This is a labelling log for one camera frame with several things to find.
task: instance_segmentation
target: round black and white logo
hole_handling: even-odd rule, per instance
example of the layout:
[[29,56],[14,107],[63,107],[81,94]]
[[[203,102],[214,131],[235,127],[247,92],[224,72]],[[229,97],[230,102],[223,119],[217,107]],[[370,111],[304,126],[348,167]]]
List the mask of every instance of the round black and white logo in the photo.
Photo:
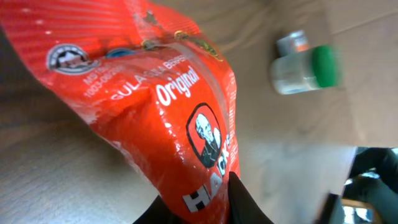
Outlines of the round black and white logo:
[[99,61],[90,60],[82,48],[73,44],[57,45],[47,55],[47,68],[65,75],[82,75],[99,64]]

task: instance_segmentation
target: brown table surface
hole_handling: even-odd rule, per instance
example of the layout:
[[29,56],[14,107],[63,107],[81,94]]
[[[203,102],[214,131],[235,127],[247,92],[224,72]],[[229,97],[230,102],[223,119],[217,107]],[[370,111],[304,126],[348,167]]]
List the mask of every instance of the brown table surface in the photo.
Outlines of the brown table surface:
[[[228,58],[238,84],[241,178],[276,224],[311,223],[340,194],[357,141],[343,87],[280,96],[275,41],[304,29],[328,43],[317,0],[167,0]],[[1,37],[0,223],[132,223],[156,196],[122,155],[41,87]]]

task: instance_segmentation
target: transparent jar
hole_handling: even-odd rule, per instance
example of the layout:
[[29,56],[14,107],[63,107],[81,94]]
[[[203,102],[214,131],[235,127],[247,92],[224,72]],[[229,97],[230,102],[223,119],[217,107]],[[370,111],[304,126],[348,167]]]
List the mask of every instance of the transparent jar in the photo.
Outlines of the transparent jar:
[[337,86],[339,75],[333,49],[324,45],[274,61],[272,83],[282,95]]

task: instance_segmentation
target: red plastic packaging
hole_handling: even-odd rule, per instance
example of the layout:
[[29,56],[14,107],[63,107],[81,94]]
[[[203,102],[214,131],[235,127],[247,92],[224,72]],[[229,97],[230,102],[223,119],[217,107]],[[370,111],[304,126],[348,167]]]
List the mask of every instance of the red plastic packaging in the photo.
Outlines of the red plastic packaging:
[[27,68],[190,223],[227,223],[234,73],[189,18],[146,1],[1,1]]

